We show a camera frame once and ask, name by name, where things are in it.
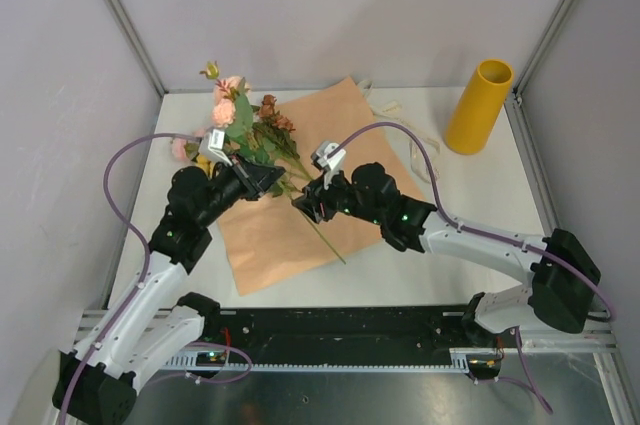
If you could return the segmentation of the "artificial flower bouquet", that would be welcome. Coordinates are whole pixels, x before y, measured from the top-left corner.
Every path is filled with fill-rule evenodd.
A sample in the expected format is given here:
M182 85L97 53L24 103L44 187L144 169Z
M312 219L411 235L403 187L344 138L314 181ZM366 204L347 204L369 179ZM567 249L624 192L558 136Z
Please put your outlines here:
M214 83L210 127L225 131L224 151L256 163L278 165L285 174L265 195L285 196L291 201L302 195L303 188L314 178L301 162L298 145L293 137L293 121L277 107L277 98L266 94L258 105L251 103L251 85L242 75L223 77L218 64L208 61L200 74ZM197 166L209 177L214 164L198 153L205 131L189 138L171 140L172 154L189 166Z

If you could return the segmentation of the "green and peach wrapping paper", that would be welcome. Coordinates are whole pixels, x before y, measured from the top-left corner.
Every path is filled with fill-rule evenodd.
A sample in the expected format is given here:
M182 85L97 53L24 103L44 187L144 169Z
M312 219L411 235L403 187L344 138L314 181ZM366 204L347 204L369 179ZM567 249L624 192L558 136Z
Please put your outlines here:
M293 124L299 158L287 160L286 182L293 190L278 197L241 202L219 221L236 289L244 296L368 248L379 231L338 216L315 225L291 206L291 199L315 174L309 157L323 141L341 142L377 119L401 123L398 100L372 98L367 82L345 78L325 90L276 106Z

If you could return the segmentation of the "cream printed ribbon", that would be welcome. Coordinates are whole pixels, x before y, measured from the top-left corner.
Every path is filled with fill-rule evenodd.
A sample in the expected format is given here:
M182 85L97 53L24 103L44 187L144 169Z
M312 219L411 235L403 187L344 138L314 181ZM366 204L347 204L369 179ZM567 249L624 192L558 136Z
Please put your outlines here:
M438 140L427 135L422 129L407 121L403 115L403 105L397 99L390 100L383 105L375 104L371 95L375 90L374 83L365 79L356 84L373 116L379 122L392 122L410 132L406 135L409 150L411 171L423 182L433 184L440 178L440 172L435 164L441 153Z

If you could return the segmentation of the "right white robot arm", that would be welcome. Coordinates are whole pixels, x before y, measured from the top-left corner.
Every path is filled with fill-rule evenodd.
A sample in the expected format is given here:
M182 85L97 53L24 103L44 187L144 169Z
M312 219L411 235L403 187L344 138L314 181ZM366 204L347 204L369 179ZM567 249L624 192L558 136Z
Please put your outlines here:
M470 300L461 333L473 346L489 346L518 326L543 324L579 334L590 314L601 273L565 230L541 237L457 225L436 205L402 194L379 163L357 167L350 178L342 172L330 180L318 177L292 205L315 223L342 213L375 224L383 240L400 252L451 256L516 280L512 288L480 292Z

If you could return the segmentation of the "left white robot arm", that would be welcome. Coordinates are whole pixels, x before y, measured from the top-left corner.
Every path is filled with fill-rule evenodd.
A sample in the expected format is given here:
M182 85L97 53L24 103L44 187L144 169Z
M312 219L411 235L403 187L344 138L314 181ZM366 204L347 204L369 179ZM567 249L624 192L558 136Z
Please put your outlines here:
M164 215L144 245L144 262L124 295L69 353L61 354L52 404L57 423L121 424L146 382L184 346L207 345L221 332L220 305L191 292L166 320L145 330L166 297L190 275L212 241L208 230L239 200L264 196L284 175L281 166L234 155L208 176L180 169L171 180Z

